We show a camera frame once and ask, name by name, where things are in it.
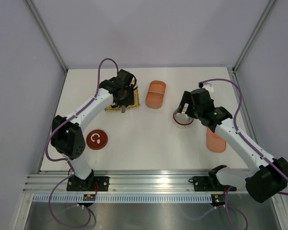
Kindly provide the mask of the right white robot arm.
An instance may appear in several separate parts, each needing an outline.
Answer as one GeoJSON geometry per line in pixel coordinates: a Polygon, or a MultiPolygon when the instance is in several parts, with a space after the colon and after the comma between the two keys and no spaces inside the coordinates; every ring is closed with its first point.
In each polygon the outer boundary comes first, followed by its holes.
{"type": "Polygon", "coordinates": [[[217,166],[208,173],[208,184],[214,190],[233,186],[245,189],[258,203],[263,203],[288,185],[288,162],[276,159],[258,146],[236,124],[224,107],[215,107],[209,91],[199,88],[183,93],[177,113],[198,119],[201,124],[227,142],[242,158],[249,171],[217,166]]]}

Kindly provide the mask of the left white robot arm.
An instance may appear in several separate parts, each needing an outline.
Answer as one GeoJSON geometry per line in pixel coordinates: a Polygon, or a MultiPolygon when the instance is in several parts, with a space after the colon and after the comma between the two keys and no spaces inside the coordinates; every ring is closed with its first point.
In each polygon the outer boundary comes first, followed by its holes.
{"type": "Polygon", "coordinates": [[[134,104],[137,79],[120,69],[115,77],[98,81],[95,95],[67,116],[52,120],[51,145],[69,164],[73,175],[68,179],[68,191],[94,191],[96,180],[83,152],[86,147],[83,131],[106,107],[128,107],[134,104]]]}

